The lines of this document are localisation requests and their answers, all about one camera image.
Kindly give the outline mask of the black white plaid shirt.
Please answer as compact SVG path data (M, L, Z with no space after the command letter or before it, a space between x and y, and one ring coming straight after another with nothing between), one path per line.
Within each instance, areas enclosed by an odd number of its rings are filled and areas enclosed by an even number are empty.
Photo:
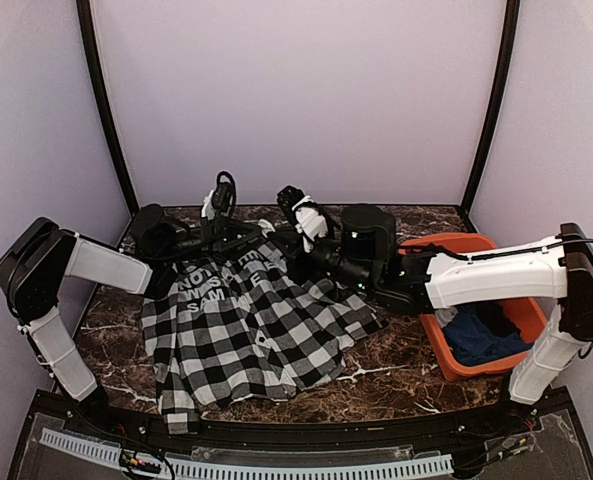
M328 278L293 282L269 242L173 271L169 293L141 310L157 408L171 434L197 432L204 410L251 398L286 402L333 381L346 368L345 351L384 325Z

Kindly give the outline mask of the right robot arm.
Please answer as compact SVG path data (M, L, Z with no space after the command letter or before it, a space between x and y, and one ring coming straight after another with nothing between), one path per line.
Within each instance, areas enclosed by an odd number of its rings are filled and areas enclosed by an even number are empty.
M507 375L504 397L486 413L497 434L592 350L593 239L576 224L502 249L473 234L399 244L394 216L373 205L349 206L339 219L305 195L280 208L288 226L275 239L293 280L322 275L419 317L448 380Z

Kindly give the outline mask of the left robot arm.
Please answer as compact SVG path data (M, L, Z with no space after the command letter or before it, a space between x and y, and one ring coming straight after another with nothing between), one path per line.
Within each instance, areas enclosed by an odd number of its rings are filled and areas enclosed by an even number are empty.
M150 204L134 217L134 254L63 229L40 217L0 259L0 288L7 307L27 336L39 364L79 404L77 417L96 436L117 427L108 395L64 326L58 294L67 277L88 280L132 295L158 300L176 283L177 264L203 254L224 255L262 235L260 226L220 212L202 217L198 228Z

